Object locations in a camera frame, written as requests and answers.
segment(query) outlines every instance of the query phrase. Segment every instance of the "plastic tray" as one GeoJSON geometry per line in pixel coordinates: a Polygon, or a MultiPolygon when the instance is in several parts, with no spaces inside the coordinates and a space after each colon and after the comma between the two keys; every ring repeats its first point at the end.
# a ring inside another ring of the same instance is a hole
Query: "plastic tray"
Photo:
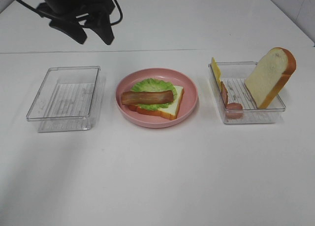
{"type": "Polygon", "coordinates": [[[38,132],[91,129],[101,107],[98,66],[48,69],[26,119],[38,132]]]}
{"type": "Polygon", "coordinates": [[[285,111],[285,105],[277,95],[266,109],[258,109],[250,92],[244,84],[245,78],[254,70],[257,62],[222,62],[217,63],[221,70],[221,81],[228,92],[228,103],[240,103],[243,110],[226,109],[220,89],[216,82],[211,65],[210,85],[225,124],[266,124],[275,123],[285,111]]]}

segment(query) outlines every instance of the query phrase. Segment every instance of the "cheese slice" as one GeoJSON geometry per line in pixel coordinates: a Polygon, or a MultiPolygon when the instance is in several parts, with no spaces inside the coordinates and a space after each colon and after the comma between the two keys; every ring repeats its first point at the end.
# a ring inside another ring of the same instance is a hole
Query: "cheese slice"
{"type": "Polygon", "coordinates": [[[221,87],[221,70],[220,70],[219,66],[217,65],[217,62],[215,61],[215,59],[213,57],[211,58],[210,65],[211,65],[212,71],[215,75],[215,79],[217,81],[218,87],[221,91],[222,90],[222,87],[221,87]]]}

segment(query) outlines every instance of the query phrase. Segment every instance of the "white tabletop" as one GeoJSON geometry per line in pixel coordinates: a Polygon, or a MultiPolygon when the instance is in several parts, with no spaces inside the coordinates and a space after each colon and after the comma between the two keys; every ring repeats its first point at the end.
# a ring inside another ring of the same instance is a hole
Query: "white tabletop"
{"type": "MultiPolygon", "coordinates": [[[[36,7],[43,0],[24,0],[36,7]]],[[[0,53],[236,49],[314,43],[270,0],[118,0],[124,19],[107,46],[86,30],[80,45],[12,3],[0,14],[0,53]]],[[[114,10],[111,21],[118,19],[114,10]]]]}
{"type": "Polygon", "coordinates": [[[291,51],[287,109],[270,125],[223,124],[207,67],[212,56],[257,61],[265,49],[0,55],[1,225],[314,225],[314,53],[291,51]],[[96,127],[37,133],[25,115],[47,69],[85,65],[107,77],[96,127]],[[185,121],[147,129],[121,115],[117,84],[149,67],[195,82],[199,103],[185,121]]]}

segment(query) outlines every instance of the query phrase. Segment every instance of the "toast slice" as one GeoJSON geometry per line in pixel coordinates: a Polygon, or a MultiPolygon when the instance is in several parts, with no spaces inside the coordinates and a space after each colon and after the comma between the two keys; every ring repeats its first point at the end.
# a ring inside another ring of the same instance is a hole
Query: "toast slice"
{"type": "Polygon", "coordinates": [[[296,69],[294,56],[280,47],[271,49],[245,79],[245,85],[258,109],[265,109],[296,69]]]}
{"type": "Polygon", "coordinates": [[[160,116],[162,118],[169,119],[169,120],[177,119],[177,114],[178,114],[179,107],[182,101],[184,88],[181,86],[174,86],[174,87],[177,92],[177,98],[167,108],[159,108],[158,110],[146,110],[134,104],[128,105],[128,108],[131,111],[138,112],[139,114],[160,116]]]}

